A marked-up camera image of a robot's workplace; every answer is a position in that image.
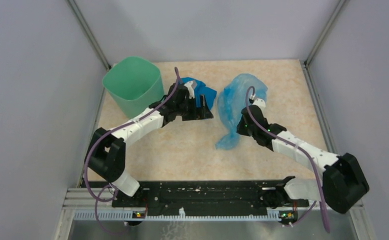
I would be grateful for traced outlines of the light blue translucent plastic bag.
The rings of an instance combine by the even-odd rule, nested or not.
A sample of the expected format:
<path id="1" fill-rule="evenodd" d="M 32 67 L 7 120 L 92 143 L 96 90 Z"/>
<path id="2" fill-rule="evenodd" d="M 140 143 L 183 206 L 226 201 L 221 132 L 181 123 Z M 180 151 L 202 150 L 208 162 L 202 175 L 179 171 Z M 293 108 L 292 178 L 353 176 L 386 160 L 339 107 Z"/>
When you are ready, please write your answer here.
<path id="1" fill-rule="evenodd" d="M 217 150 L 231 150 L 239 144 L 240 135 L 237 125 L 242 118 L 242 109 L 246 107 L 246 93 L 249 87 L 255 88 L 255 96 L 267 99 L 268 87 L 264 82 L 250 73 L 241 73 L 236 76 L 217 98 L 218 115 L 228 130 L 216 144 Z"/>

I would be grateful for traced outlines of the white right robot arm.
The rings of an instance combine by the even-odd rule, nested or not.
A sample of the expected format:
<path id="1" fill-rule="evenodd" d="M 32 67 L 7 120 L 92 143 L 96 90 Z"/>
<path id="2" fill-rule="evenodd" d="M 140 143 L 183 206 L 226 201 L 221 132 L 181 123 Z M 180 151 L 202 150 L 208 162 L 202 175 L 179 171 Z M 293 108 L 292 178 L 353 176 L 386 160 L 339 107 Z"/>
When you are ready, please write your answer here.
<path id="1" fill-rule="evenodd" d="M 252 137 L 256 143 L 282 154 L 313 172 L 315 179 L 293 178 L 276 191 L 276 201 L 289 206 L 298 199 L 326 204 L 340 214 L 347 213 L 370 191 L 357 158 L 315 147 L 277 123 L 268 123 L 257 105 L 241 110 L 237 133 Z"/>

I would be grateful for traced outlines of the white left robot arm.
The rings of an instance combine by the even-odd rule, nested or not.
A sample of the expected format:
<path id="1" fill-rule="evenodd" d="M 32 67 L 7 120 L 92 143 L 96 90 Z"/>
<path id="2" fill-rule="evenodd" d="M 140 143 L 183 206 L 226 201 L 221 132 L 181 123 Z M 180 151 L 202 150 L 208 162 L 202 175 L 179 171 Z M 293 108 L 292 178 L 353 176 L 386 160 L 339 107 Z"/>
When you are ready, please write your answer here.
<path id="1" fill-rule="evenodd" d="M 98 128 L 92 136 L 84 167 L 124 193 L 128 205 L 140 205 L 143 200 L 140 183 L 126 170 L 127 148 L 176 117 L 182 121 L 213 119 L 211 109 L 216 96 L 216 90 L 196 80 L 174 83 L 167 95 L 151 103 L 138 116 L 110 130 Z"/>

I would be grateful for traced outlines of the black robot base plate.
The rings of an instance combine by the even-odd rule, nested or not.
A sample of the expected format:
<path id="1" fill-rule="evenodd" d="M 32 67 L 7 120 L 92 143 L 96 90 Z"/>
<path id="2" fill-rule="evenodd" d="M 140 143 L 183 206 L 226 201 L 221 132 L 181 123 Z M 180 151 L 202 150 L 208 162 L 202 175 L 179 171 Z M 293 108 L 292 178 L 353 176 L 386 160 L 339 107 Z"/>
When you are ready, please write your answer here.
<path id="1" fill-rule="evenodd" d="M 149 217 L 175 216 L 183 209 L 188 217 L 265 216 L 268 209 L 308 207 L 306 199 L 291 199 L 281 180 L 141 181 L 134 196 L 122 192 L 114 208 L 147 209 Z"/>

